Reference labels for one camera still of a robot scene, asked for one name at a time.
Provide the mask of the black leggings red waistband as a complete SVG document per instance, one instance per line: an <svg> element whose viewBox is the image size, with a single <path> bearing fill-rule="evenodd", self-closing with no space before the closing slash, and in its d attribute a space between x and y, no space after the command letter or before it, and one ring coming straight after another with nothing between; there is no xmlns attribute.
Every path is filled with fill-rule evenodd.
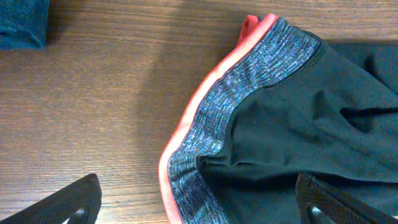
<svg viewBox="0 0 398 224"><path fill-rule="evenodd" d="M170 223L302 223L301 173L397 221L397 44L247 16L159 162Z"/></svg>

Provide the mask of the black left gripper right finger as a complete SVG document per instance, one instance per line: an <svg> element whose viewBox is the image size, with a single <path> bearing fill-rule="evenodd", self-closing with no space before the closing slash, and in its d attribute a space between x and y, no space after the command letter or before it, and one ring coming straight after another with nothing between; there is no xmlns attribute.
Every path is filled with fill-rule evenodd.
<svg viewBox="0 0 398 224"><path fill-rule="evenodd" d="M297 177L295 198L304 224L397 224L397 218L306 173Z"/></svg>

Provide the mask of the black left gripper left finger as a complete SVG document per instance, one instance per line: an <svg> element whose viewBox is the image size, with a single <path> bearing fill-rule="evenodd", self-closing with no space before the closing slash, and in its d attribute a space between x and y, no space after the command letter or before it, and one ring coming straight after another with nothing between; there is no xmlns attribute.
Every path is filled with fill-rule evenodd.
<svg viewBox="0 0 398 224"><path fill-rule="evenodd" d="M37 203L7 217L1 224L95 224L101 208L101 187L88 174Z"/></svg>

